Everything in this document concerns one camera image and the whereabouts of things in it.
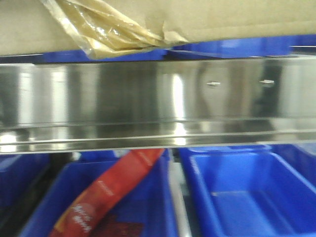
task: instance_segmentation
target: red snack bag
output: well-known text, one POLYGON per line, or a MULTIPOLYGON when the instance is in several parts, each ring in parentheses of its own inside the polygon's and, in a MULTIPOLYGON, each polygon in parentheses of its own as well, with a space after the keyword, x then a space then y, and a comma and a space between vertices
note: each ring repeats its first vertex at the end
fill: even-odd
POLYGON ((68 207, 49 237, 87 237, 151 171, 164 149, 132 150, 99 176, 68 207))

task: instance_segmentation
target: blue plastic bin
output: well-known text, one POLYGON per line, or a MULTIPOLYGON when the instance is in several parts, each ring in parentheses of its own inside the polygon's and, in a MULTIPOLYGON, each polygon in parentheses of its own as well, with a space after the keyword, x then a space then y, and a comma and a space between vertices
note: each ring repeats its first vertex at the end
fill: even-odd
POLYGON ((291 53, 293 42, 293 36, 228 39, 176 46, 173 49, 178 51, 171 51, 170 54, 172 56, 178 55, 180 58, 186 54, 189 59, 283 56, 291 53))
MULTIPOLYGON (((115 162, 73 162, 60 173, 20 237, 47 237, 73 200, 115 162)), ((111 211, 117 221, 144 224, 141 237, 177 237, 168 185, 167 161, 160 158, 149 175, 111 211)))
POLYGON ((273 145, 273 151, 316 186, 316 143, 273 145))
POLYGON ((273 153, 182 159, 204 237, 316 236, 316 189, 273 153))
POLYGON ((43 58, 46 63, 67 63, 67 62, 117 62, 117 61, 149 61, 162 60, 166 54, 165 49, 155 49, 150 52, 135 53, 115 58, 105 58, 100 60, 89 59, 82 50, 69 50, 44 53, 43 58))
POLYGON ((179 148, 179 154, 182 158, 188 158, 193 155, 204 155, 212 153, 231 153, 231 152, 270 152, 270 145, 245 145, 245 146, 220 146, 220 147, 185 147, 179 148))
POLYGON ((48 165, 48 154, 0 156, 0 207, 13 205, 48 165))

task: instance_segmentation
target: red package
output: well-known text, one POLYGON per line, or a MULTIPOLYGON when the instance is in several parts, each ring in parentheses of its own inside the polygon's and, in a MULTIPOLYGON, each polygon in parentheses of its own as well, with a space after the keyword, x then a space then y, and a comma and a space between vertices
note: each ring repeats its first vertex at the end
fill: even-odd
POLYGON ((89 237, 139 237, 144 224, 117 222, 113 214, 106 215, 89 237))
POLYGON ((132 150, 68 207, 49 237, 87 237, 105 214, 151 171, 164 149, 132 150))

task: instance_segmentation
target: stainless steel shelf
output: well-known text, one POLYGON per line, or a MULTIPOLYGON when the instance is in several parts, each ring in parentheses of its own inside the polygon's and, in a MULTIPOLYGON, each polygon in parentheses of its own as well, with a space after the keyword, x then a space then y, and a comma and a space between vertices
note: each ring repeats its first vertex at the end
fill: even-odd
POLYGON ((316 57, 0 64, 0 153, 316 140, 316 57))

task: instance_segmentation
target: cardboard box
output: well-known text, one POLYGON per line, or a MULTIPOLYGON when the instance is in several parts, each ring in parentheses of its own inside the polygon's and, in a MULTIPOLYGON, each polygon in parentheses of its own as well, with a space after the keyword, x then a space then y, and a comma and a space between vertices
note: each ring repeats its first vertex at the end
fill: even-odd
MULTIPOLYGON (((118 22, 135 22, 136 29, 158 37, 157 46, 160 47, 186 42, 316 33, 315 0, 69 1, 105 6, 118 22)), ((78 41, 82 40, 82 35, 79 40, 74 34, 70 37, 40 0, 0 0, 0 22, 0 55, 76 49, 78 41)), ((151 48, 150 44, 144 45, 146 49, 151 48)), ((132 52, 134 48, 124 51, 117 47, 107 52, 102 50, 95 57, 132 52)))

